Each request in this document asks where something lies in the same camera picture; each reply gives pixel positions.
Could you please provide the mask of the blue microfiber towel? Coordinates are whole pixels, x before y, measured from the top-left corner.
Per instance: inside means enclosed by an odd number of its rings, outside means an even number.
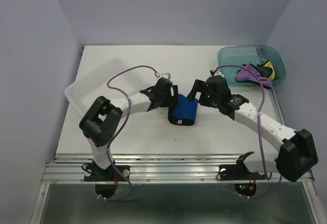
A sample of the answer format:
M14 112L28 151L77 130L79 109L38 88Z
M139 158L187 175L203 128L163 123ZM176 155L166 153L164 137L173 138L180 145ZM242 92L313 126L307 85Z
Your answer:
M178 95L178 105L168 110L169 123L177 126L192 126L197 115L198 100L190 102L183 94Z

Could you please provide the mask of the purple microfiber towel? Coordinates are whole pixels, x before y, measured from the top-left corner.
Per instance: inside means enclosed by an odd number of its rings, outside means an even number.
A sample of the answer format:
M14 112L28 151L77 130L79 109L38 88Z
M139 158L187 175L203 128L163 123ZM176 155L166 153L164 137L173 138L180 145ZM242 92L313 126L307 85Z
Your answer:
M263 77L253 64L244 65L244 68L238 71L236 80L241 83L253 83L266 89L271 89L272 81Z

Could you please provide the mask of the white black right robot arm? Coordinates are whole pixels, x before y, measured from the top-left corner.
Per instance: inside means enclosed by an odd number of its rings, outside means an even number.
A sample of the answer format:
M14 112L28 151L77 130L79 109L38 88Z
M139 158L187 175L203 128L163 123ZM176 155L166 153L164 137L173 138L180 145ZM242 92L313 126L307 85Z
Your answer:
M221 165L220 181L249 180L253 174L263 179L264 173L278 173L286 180L296 182L318 163L313 136L308 130L297 131L260 112L244 96L232 94L224 77L195 80L188 100L193 102L197 93L200 93L200 105L218 109L256 132L276 150L269 154L246 152L235 164Z

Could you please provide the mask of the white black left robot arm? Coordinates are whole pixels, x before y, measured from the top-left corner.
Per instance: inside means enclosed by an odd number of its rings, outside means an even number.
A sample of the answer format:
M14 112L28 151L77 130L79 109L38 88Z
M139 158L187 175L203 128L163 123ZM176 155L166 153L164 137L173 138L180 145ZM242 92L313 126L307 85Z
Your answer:
M170 108L178 105L178 86L167 78L159 78L154 86L132 96L109 100L99 96L90 106L79 123L79 128L87 138L93 160L85 167L90 175L109 180L113 176L114 162L109 145L122 130L120 121L135 113L149 112L157 108Z

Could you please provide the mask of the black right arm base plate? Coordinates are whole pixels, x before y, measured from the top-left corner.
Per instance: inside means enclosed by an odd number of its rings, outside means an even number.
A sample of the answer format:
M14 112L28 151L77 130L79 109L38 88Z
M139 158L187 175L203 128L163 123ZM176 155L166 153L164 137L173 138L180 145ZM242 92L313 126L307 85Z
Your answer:
M245 166L223 164L219 166L216 179L218 181L250 181L264 180L265 177L258 172L249 172Z

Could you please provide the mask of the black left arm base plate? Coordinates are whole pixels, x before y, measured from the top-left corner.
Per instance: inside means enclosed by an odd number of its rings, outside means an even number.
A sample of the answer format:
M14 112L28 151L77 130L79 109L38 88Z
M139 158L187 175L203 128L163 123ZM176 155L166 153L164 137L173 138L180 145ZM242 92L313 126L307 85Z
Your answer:
M84 181L86 182L127 181L112 166L109 166L107 169L101 169L93 163L87 163L82 164L81 168L84 171Z

